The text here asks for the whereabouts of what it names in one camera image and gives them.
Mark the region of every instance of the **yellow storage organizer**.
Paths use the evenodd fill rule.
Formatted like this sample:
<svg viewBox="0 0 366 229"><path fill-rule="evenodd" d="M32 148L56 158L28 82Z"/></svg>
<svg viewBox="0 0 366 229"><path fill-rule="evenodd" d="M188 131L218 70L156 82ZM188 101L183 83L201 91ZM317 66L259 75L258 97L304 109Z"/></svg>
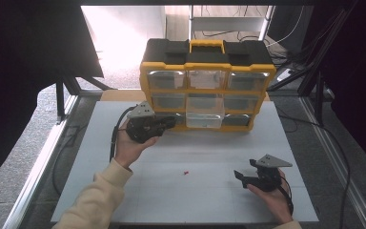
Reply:
<svg viewBox="0 0 366 229"><path fill-rule="evenodd" d="M150 39L140 84L175 130L250 131L275 65L261 41Z"/></svg>

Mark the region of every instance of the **black cable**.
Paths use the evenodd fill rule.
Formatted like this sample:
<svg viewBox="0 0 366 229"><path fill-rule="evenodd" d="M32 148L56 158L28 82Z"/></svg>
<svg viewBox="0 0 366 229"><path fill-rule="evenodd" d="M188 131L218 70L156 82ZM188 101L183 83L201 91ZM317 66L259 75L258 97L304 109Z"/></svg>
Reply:
<svg viewBox="0 0 366 229"><path fill-rule="evenodd" d="M290 184L288 183L288 180L285 178L285 177L282 177L280 176L282 179L284 179L284 181L286 182L287 184L287 187L288 187L288 194L289 194L289 197L290 199L293 199L293 191L291 191L291 187L290 187Z"/></svg>
<svg viewBox="0 0 366 229"><path fill-rule="evenodd" d="M76 139L77 137L78 137L78 135L79 135L79 133L82 131L82 130L84 130L86 127L88 126L88 124L86 124L86 125L84 125L84 126L82 126L81 128L79 128L76 132L75 132L75 134L72 136L72 137L70 137L66 142L65 142L65 144L64 144L64 146L61 148L61 150L58 152L58 154L56 155L56 157L55 157L55 160L54 160L54 164L53 164L53 166L52 166L52 170L51 170L51 183L52 183L52 187L54 188L54 190L55 190L55 193L58 195L58 196L61 196L61 192L59 191L59 188L58 188L58 186L57 186L57 184L56 184L56 175L55 175L55 171L56 171L56 168L57 168L57 165L58 165L58 158L62 155L62 152L63 152L63 150L65 149L65 147L68 145L68 143L70 143L70 141L72 140L72 139Z"/></svg>
<svg viewBox="0 0 366 229"><path fill-rule="evenodd" d="M237 12L234 14L234 16L240 11L240 6L238 7L238 10ZM208 8L206 6L206 12L210 15L210 12L208 11ZM203 6L201 5L201 16L203 16ZM204 33L204 31L202 31L201 33L203 33L203 36L205 37L213 37L213 36L218 36L218 35L222 35L222 34L226 34L226 33L231 33L231 32L234 32L234 31L223 31L223 32L219 32L219 33L213 33L213 34L206 34Z"/></svg>
<svg viewBox="0 0 366 229"><path fill-rule="evenodd" d="M270 57L272 59L285 59L287 60L287 57L283 56L283 55L277 55L277 53L275 54L274 52L269 52Z"/></svg>
<svg viewBox="0 0 366 229"><path fill-rule="evenodd" d="M335 144L337 145L338 149L340 150L341 155L343 156L343 160L344 160L344 163L346 164L346 170L347 170L346 185L344 187L344 191L343 191L343 194L342 194L342 197L341 197L341 204L340 204L339 229L343 229L344 207L346 205L347 191L349 189L350 181L351 181L350 164L349 164L349 160L348 160L346 154L344 153L343 148L341 147L341 145L338 142L338 140L335 137L335 135L330 130L328 130L327 128L325 128L323 125L320 125L320 124L317 124L317 123L314 123L314 122L310 122L310 121L306 121L306 120L302 120L302 119L295 118L295 117L290 117L290 116L285 116L285 115L279 115L279 116L280 117L283 117L283 118L295 120L295 121L298 121L298 122L302 122L302 123L306 123L306 124L311 124L311 125L317 126L317 127L321 128L322 130L324 130L326 133L328 133L329 136L330 136L330 138L335 141Z"/></svg>
<svg viewBox="0 0 366 229"><path fill-rule="evenodd" d="M255 35L247 35L247 36L244 36L244 37L240 38L239 39L239 42L243 41L246 38L258 38L258 36L255 36Z"/></svg>
<svg viewBox="0 0 366 229"><path fill-rule="evenodd" d="M292 62L297 62L300 64L306 64L308 63L309 59L311 58L311 55L319 42L319 40L326 34L326 32L329 31L329 29L332 27L332 25L336 22L340 15L341 10L338 10L337 12L332 15L332 17L327 21L323 29L317 34L317 36L308 44L306 45L298 54L289 56L289 58L292 60Z"/></svg>
<svg viewBox="0 0 366 229"><path fill-rule="evenodd" d="M293 215L294 212L294 204L293 204L293 200L291 199L291 197L288 195L288 193L283 189L283 187L281 187L280 185L276 186L278 191L280 191L280 193L284 196L284 198L287 200L287 205L288 208L290 210L290 215Z"/></svg>
<svg viewBox="0 0 366 229"><path fill-rule="evenodd" d="M243 16L246 16L246 12L248 12L248 7L249 6L246 6L245 13L243 13Z"/></svg>
<svg viewBox="0 0 366 229"><path fill-rule="evenodd" d="M258 10L257 6L255 6L255 7L256 7L257 12L258 12L258 13L259 13L259 15L261 16L261 12Z"/></svg>
<svg viewBox="0 0 366 229"><path fill-rule="evenodd" d="M288 116L282 109L280 109L279 107L277 107L277 106L275 106L279 111L281 111L284 115L286 115L286 116ZM284 132L285 133L294 133L294 132L296 132L297 130L298 130L298 124L296 123L296 121L294 121L294 120L292 120L293 121L293 123L294 123L294 125L295 125L295 128L293 129L293 130L291 130L291 131L285 131L284 130Z"/></svg>
<svg viewBox="0 0 366 229"><path fill-rule="evenodd" d="M117 133L118 133L118 129L120 128L121 120L123 120L124 116L128 112L132 111L135 107L127 108L127 110L124 111L123 114L121 114L121 116L118 118L117 125L115 125L114 129L112 129L112 143L111 143L111 146L110 146L110 160L109 161L112 161L112 158L114 157L115 141L117 140Z"/></svg>
<svg viewBox="0 0 366 229"><path fill-rule="evenodd" d="M240 31L238 31L237 32L237 34L236 34L236 39L237 39L237 41L239 41L240 39L239 39L239 35L240 35Z"/></svg>
<svg viewBox="0 0 366 229"><path fill-rule="evenodd" d="M276 71L279 72L284 66L289 65L291 63L291 61L288 59L285 59L285 61L283 61L281 63L275 63L274 61L273 61L273 63L277 66Z"/></svg>

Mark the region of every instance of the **person's right hand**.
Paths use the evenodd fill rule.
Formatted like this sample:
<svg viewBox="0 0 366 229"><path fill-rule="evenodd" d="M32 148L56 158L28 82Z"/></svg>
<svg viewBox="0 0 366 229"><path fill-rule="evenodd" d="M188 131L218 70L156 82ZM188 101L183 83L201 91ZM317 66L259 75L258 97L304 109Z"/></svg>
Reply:
<svg viewBox="0 0 366 229"><path fill-rule="evenodd" d="M280 175L285 178L284 173L280 169L278 169L278 171ZM281 187L288 193L289 187L283 179ZM270 212L272 212L279 224L293 221L290 209L288 208L287 199L278 189L275 189L272 192L263 192L252 184L248 184L248 189L264 200Z"/></svg>
<svg viewBox="0 0 366 229"><path fill-rule="evenodd" d="M115 161L126 169L130 169L130 165L141 156L141 153L148 147L153 146L159 138L159 136L151 137L143 144L131 140L125 131L128 122L127 119L117 133L114 155Z"/></svg>

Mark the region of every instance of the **metal rail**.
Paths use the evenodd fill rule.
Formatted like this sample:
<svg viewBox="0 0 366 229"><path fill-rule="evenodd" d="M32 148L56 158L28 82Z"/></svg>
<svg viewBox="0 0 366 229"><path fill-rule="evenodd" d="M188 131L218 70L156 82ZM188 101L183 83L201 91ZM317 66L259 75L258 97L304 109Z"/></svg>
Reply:
<svg viewBox="0 0 366 229"><path fill-rule="evenodd" d="M343 0L54 0L50 4L76 6L313 6L313 5L347 5Z"/></svg>
<svg viewBox="0 0 366 229"><path fill-rule="evenodd" d="M309 120L317 123L314 116L314 106L312 105L310 99L308 97L300 97L300 102ZM347 170L342 155L331 140L331 137L324 130L316 126L314 126L314 129L318 139L325 149L329 160L332 163L332 166L335 169L338 178L340 179L340 182L343 186L345 186L347 181ZM366 228L366 200L352 178L347 194L356 209L356 213L358 214L361 223L363 224L364 228Z"/></svg>
<svg viewBox="0 0 366 229"><path fill-rule="evenodd" d="M22 188L22 191L19 194L16 202L14 203L10 214L3 226L5 229L13 229L19 228L20 224L26 212L30 206L31 199L34 195L34 192L40 182L41 177L43 176L48 162L50 161L51 155L55 149L55 146L58 142L59 137L62 135L68 121L70 118L70 114L73 111L74 105L78 99L78 96L70 96L66 102L65 108L65 118L58 125L52 127L49 137L46 143L43 146L43 149L40 152L37 160L35 161L28 179L25 182L25 185Z"/></svg>

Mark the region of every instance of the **metal frame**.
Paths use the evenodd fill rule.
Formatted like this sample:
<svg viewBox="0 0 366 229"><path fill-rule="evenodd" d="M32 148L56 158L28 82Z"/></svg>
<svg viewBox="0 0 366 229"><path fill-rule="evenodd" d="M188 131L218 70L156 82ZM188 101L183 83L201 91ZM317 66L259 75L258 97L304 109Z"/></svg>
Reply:
<svg viewBox="0 0 366 229"><path fill-rule="evenodd" d="M90 82L92 85L96 86L97 88L103 90L103 91L106 91L106 90L109 90L109 89L113 89L112 87L109 87L107 86L106 84L100 82L99 80L93 78L92 76L91 77L81 77L83 79L85 79L86 81Z"/></svg>
<svg viewBox="0 0 366 229"><path fill-rule="evenodd" d="M327 51L332 46L332 43L335 41L338 33L340 32L343 24L346 22L347 18L349 17L351 11L356 6L358 0L350 1L350 6L341 9L340 15L338 19L335 21L333 28L329 31L328 37L326 38L324 44L320 48L319 52L317 53L316 57L314 58L314 65L312 66L311 70L305 76L305 79L302 80L301 85L298 88L298 94L301 96L308 96L312 89L316 84L317 78L317 71L320 68L320 64L325 57Z"/></svg>
<svg viewBox="0 0 366 229"><path fill-rule="evenodd" d="M57 125L65 117L65 107L64 107L64 83L62 80L56 82L56 99L57 99Z"/></svg>
<svg viewBox="0 0 366 229"><path fill-rule="evenodd" d="M300 97L299 99L309 120L317 123L317 120L314 116L314 106L312 105L310 99L307 97ZM347 181L347 170L342 155L338 151L337 146L331 140L330 136L324 130L316 126L314 126L314 130L320 143L325 149L325 152L331 161L332 166L334 167L335 172L340 179L340 182L343 186L345 186ZM364 225L364 228L366 228L366 200L357 188L353 179L350 181L347 194L353 206L355 207L356 213L358 214L361 223Z"/></svg>
<svg viewBox="0 0 366 229"><path fill-rule="evenodd" d="M264 17L194 17L189 5L189 40L195 31L259 31L258 40L264 40L275 6L268 6Z"/></svg>
<svg viewBox="0 0 366 229"><path fill-rule="evenodd" d="M187 5L209 5L209 6L312 6L312 5L344 5L343 0L55 0L50 4L78 5L78 6L187 6Z"/></svg>
<svg viewBox="0 0 366 229"><path fill-rule="evenodd" d="M65 87L67 87L67 90L71 95L80 94L82 89L75 77L63 77L63 80Z"/></svg>
<svg viewBox="0 0 366 229"><path fill-rule="evenodd" d="M70 114L74 109L74 105L78 100L78 96L70 96L67 100L66 108L65 108L65 118L61 121L60 124L52 127L50 135L43 146L43 149L40 152L37 160L35 161L28 179L26 180L25 185L22 188L22 191L19 194L16 202L14 203L10 214L3 226L5 229L13 229L18 228L22 223L24 216L30 206L33 194L39 184L41 177L43 176L49 160L51 158L52 153L55 150L55 146L57 144L58 139L62 135L68 121L70 118Z"/></svg>

